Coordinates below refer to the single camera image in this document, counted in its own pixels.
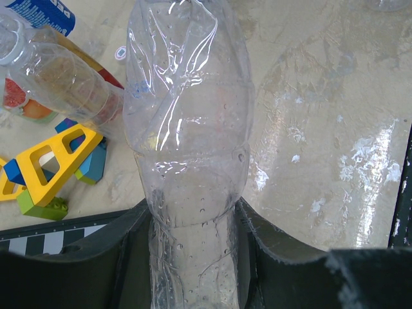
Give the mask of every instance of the lime green block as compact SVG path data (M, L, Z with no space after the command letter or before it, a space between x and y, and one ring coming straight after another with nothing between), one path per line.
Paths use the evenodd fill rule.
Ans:
M67 215L68 211L66 201L62 198L54 197L53 200L45 207L34 205L28 190L24 190L17 197L17 202L21 213L25 216L58 221L63 219Z
M82 171L80 169L77 169L77 171L75 171L75 176L78 180L80 180L81 182L84 182L88 185L95 185L96 181L93 179L90 179L86 176L83 175Z

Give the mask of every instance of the blue label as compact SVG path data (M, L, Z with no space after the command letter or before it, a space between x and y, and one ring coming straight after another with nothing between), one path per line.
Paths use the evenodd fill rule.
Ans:
M59 0L16 0L7 8L26 19L33 28L42 28L48 24L68 36L75 27L74 14Z

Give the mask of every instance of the yellow triangular piece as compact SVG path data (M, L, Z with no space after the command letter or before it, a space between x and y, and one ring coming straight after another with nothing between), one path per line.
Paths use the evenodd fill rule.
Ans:
M0 158L0 172L6 165L7 161ZM17 186L17 190L13 193L14 187ZM22 185L16 185L14 182L10 182L7 179L6 172L3 171L0 176L0 201L15 200L20 193L22 193L26 187Z
M81 135L85 135L85 139L73 153L69 144ZM101 134L77 124L17 155L16 160L33 204L47 206L102 139ZM53 151L60 169L47 182L39 159L50 151Z

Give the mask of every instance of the yellow plastic toy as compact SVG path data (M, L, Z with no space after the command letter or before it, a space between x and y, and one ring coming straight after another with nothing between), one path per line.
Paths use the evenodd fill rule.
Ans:
M0 158L0 172L6 163L6 160ZM23 187L22 185L16 185L14 182L10 182L7 179L6 173L3 171L0 176L0 201L15 200L25 189L26 187Z
M85 135L83 143L74 152L71 151L69 143L81 135ZM17 155L15 159L33 204L40 207L47 206L102 139L101 134L77 124ZM39 159L51 151L60 169L47 182Z

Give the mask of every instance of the scratched surface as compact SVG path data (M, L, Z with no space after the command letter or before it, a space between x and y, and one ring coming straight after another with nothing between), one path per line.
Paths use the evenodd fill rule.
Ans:
M120 82L133 0L65 0L98 44L84 46ZM385 247L411 127L412 8L376 12L356 0L230 0L256 87L246 200L290 235L321 249ZM84 44L84 32L72 39ZM0 155L53 134L0 113ZM127 145L109 148L103 180L71 180L68 218L141 198ZM39 223L0 204L0 229Z

